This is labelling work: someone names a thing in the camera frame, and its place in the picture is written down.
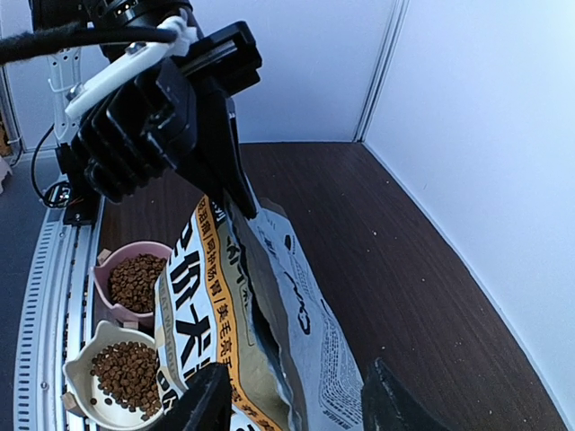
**brown kibble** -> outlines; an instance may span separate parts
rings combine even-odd
[[[154,285],[162,273],[166,259],[143,254],[125,259],[111,272],[108,288],[111,300],[132,312],[154,310]]]
[[[155,350],[132,341],[104,350],[108,353],[98,354],[90,371],[98,377],[98,388],[110,397],[104,402],[111,405],[114,399],[124,409],[135,412],[140,408],[152,417],[162,407],[155,380],[159,366]]]

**dark wooden surface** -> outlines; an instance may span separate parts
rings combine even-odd
[[[381,356],[454,429],[561,430],[517,342],[463,263],[360,145],[244,145],[282,205],[358,364]],[[174,244],[199,200],[169,173],[105,212],[102,247]]]

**white bracket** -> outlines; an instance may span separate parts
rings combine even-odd
[[[176,31],[178,37],[172,43],[138,42],[130,45],[127,53],[103,69],[84,85],[79,85],[71,93],[73,99],[66,108],[71,119],[78,119],[108,94],[124,83],[155,65],[163,58],[185,56],[190,45],[198,40],[198,29],[188,27],[180,16],[170,16],[157,27]]]
[[[48,58],[48,82],[54,93],[54,136],[59,143],[70,143],[78,131],[78,121],[66,115],[66,95],[81,82],[80,52],[80,48],[67,48]]]

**white backdrop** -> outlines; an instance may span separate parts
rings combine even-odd
[[[575,426],[575,4],[411,2],[367,145]]]
[[[264,59],[261,82],[236,97],[240,138],[253,141],[350,141],[391,0],[214,0],[192,2],[206,33],[247,21]],[[0,2],[4,36],[29,29],[27,0]],[[83,53],[83,78],[105,64]],[[45,59],[9,66],[25,144],[52,123]]]

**white bowl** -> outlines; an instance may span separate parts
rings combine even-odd
[[[162,409],[144,421],[141,418],[144,412],[140,409],[131,413],[116,402],[109,406],[104,400],[111,397],[104,395],[104,392],[98,389],[98,377],[90,375],[92,359],[107,346],[122,341],[144,343],[155,349],[154,339],[150,336],[137,330],[119,328],[108,321],[101,321],[96,328],[96,335],[84,346],[78,357],[64,364],[64,376],[67,378],[68,388],[75,395],[80,409],[98,425],[121,431],[144,430],[162,417]],[[92,398],[98,401],[95,405],[90,402]]]

